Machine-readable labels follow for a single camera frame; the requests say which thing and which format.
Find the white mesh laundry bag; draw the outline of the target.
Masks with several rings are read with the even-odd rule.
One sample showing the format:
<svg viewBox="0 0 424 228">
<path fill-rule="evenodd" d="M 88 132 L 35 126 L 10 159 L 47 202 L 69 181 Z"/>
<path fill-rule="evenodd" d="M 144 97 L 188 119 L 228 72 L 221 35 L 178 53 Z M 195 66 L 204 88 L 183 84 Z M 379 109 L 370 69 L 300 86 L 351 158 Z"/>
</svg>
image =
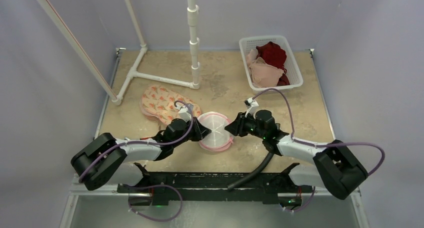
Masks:
<svg viewBox="0 0 424 228">
<path fill-rule="evenodd" d="M 233 143 L 234 137 L 225 130 L 230 121 L 227 116 L 217 112 L 207 112 L 200 115 L 198 121 L 211 130 L 205 138 L 199 141 L 200 147 L 210 152 L 223 152 Z"/>
</svg>

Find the floral mesh laundry bag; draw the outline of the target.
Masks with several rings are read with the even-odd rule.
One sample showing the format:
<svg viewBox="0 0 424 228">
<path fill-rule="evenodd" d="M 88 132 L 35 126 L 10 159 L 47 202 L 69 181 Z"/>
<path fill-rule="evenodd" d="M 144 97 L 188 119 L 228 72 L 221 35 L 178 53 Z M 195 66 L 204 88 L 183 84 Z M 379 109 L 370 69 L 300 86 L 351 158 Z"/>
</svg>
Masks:
<svg viewBox="0 0 424 228">
<path fill-rule="evenodd" d="M 201 107 L 193 100 L 183 96 L 162 85 L 151 85 L 142 94 L 139 107 L 147 117 L 158 119 L 161 123 L 168 125 L 174 118 L 180 118 L 175 101 L 183 101 L 192 104 L 192 112 L 195 116 L 202 114 Z"/>
</svg>

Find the beige tan bra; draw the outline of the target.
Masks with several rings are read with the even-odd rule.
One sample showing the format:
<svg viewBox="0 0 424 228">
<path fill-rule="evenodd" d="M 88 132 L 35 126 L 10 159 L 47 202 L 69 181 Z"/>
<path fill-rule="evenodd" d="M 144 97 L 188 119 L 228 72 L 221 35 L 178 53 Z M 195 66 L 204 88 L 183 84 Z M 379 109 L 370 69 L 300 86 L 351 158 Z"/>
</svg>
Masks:
<svg viewBox="0 0 424 228">
<path fill-rule="evenodd" d="M 283 70 L 266 64 L 261 57 L 254 60 L 248 69 L 252 83 L 260 88 L 276 87 L 279 78 L 284 74 Z"/>
</svg>

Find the dark red bra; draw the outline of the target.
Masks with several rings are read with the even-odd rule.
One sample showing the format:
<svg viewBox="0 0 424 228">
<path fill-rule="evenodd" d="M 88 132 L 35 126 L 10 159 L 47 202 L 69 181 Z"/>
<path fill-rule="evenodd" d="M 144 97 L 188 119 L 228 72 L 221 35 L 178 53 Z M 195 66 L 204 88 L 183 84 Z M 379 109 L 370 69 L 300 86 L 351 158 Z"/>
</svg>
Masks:
<svg viewBox="0 0 424 228">
<path fill-rule="evenodd" d="M 290 85 L 290 81 L 289 81 L 288 77 L 285 74 L 283 74 L 278 79 L 277 86 L 288 86 L 288 85 Z"/>
<path fill-rule="evenodd" d="M 263 46 L 257 46 L 256 50 L 258 52 L 257 58 L 261 57 L 266 64 L 283 70 L 284 74 L 287 72 L 285 69 L 287 54 L 278 44 L 270 41 Z"/>
</svg>

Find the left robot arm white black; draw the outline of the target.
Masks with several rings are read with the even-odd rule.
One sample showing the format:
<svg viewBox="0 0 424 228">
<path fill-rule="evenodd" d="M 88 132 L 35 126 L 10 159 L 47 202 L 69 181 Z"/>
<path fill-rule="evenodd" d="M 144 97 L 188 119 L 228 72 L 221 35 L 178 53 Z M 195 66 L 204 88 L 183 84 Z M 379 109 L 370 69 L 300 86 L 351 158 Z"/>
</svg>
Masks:
<svg viewBox="0 0 424 228">
<path fill-rule="evenodd" d="M 103 133 L 74 155 L 70 164 L 79 176 L 79 183 L 94 191 L 123 173 L 123 163 L 163 160 L 177 146 L 187 141 L 199 142 L 211 132 L 193 117 L 190 121 L 173 119 L 164 130 L 143 140 L 122 140 Z"/>
</svg>

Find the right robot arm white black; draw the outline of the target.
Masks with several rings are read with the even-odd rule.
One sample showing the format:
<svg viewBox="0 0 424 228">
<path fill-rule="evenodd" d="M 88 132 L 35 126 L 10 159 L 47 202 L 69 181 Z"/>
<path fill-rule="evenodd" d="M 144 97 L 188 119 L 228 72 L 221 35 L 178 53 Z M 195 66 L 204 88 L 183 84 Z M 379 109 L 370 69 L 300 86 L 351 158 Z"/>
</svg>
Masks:
<svg viewBox="0 0 424 228">
<path fill-rule="evenodd" d="M 334 197 L 344 200 L 369 177 L 368 171 L 342 141 L 314 143 L 297 139 L 282 131 L 268 110 L 260 110 L 255 115 L 240 112 L 225 130 L 238 137 L 258 137 L 272 154 L 307 162 L 308 165 L 296 165 L 281 177 L 280 184 L 288 192 L 299 186 L 313 186 L 325 188 Z"/>
</svg>

